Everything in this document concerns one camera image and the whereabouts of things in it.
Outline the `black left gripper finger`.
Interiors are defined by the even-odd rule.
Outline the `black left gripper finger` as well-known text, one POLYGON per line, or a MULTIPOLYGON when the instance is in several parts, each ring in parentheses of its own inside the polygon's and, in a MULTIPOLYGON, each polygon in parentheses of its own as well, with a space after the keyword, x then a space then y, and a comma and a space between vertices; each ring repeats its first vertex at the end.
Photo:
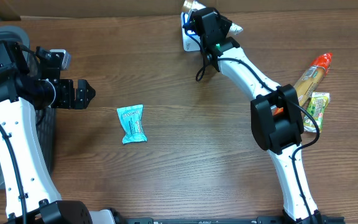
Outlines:
POLYGON ((94 90, 76 90, 75 109, 87 109, 95 96, 94 90))
POLYGON ((96 93, 95 89, 91 87, 91 85, 88 83, 85 79, 79 79, 78 80, 78 87, 76 89, 76 92, 83 92, 83 93, 96 93))

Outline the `white tube with gold cap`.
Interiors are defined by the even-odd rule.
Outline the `white tube with gold cap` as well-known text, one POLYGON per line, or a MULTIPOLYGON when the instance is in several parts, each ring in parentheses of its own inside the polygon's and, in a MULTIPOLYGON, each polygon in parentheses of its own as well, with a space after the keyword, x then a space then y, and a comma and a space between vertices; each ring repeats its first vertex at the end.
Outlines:
MULTIPOLYGON (((185 0, 181 10, 181 16, 184 18, 181 19, 181 24, 184 25, 188 22, 191 14, 195 11, 206 8, 206 6, 197 0, 185 0)), ((229 35, 237 35, 243 31, 243 28, 235 23, 232 23, 229 29, 229 35)))

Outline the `teal snack packet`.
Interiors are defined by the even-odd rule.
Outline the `teal snack packet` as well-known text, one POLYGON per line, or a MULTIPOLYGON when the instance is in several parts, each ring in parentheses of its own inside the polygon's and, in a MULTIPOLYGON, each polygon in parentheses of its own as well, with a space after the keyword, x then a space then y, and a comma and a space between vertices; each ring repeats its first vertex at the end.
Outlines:
POLYGON ((120 124, 125 132, 123 144, 134 142, 147 142, 142 128, 143 105, 127 106, 117 109, 120 124))

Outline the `orange spaghetti packet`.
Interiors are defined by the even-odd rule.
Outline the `orange spaghetti packet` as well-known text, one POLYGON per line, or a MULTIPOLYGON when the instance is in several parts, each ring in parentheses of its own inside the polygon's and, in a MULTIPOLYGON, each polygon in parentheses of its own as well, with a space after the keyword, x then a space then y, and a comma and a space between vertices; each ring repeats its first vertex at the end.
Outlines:
POLYGON ((309 68, 302 74, 295 83, 299 105, 303 106, 312 93, 317 89, 318 84, 327 75, 331 66, 333 54, 331 52, 322 54, 315 58, 309 68))

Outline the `green tea packet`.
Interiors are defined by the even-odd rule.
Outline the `green tea packet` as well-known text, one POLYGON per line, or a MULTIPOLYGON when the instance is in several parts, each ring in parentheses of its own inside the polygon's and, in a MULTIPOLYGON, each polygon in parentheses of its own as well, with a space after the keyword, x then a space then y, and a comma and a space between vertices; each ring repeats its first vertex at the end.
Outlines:
MULTIPOLYGON (((310 98, 309 105, 306 111, 313 117, 318 125, 319 131, 322 131, 323 128, 323 114, 331 101, 331 95, 328 92, 313 92, 310 98)), ((307 132, 315 133, 316 128, 313 124, 313 121, 309 117, 305 116, 303 118, 304 130, 307 132)))

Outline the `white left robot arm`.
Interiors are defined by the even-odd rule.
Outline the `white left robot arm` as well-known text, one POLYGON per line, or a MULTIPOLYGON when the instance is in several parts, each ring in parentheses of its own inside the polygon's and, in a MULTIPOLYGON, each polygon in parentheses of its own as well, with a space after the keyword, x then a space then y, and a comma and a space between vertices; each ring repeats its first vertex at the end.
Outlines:
POLYGON ((86 80, 62 79, 70 54, 0 40, 0 165, 9 223, 115 223, 110 209, 90 211, 63 200, 42 154, 36 112, 45 108, 83 110, 95 97, 86 80))

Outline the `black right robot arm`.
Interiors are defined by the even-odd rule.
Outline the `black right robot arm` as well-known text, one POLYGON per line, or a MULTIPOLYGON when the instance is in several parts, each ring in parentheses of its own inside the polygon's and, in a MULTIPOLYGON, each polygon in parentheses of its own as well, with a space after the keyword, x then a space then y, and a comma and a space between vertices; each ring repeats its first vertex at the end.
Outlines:
POLYGON ((264 75, 230 36, 233 24, 213 7, 184 9, 184 38, 191 39, 203 57, 196 75, 200 81, 208 66, 227 76, 250 99, 251 131, 257 145, 272 158, 283 193, 285 223, 322 223, 323 217, 307 183, 301 151, 302 115, 292 85, 279 85, 264 75))

